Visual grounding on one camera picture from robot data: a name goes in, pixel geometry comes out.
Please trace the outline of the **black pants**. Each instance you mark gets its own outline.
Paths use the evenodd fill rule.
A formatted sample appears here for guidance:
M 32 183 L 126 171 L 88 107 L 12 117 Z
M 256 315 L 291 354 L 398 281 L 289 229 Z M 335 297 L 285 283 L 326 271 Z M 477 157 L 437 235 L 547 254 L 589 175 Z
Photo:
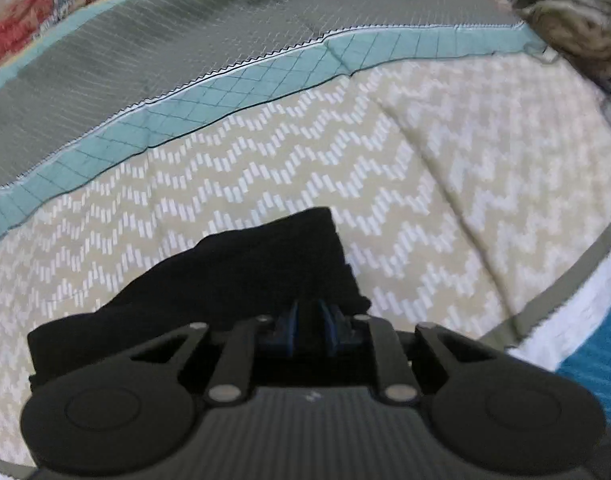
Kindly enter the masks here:
M 327 207 L 209 235 L 135 278 L 97 311 L 38 326 L 28 334 L 30 386 L 37 390 L 190 323 L 227 328 L 301 300 L 323 300 L 346 315 L 371 306 Z

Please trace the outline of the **patterned bed sheet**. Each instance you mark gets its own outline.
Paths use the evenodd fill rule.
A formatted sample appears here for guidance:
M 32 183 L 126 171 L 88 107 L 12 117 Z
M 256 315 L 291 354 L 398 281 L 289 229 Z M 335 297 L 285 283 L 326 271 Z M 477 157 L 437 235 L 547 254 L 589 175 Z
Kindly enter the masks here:
M 503 0 L 104 0 L 0 68 L 0 478 L 28 334 L 213 234 L 327 207 L 368 311 L 611 414 L 611 93 Z

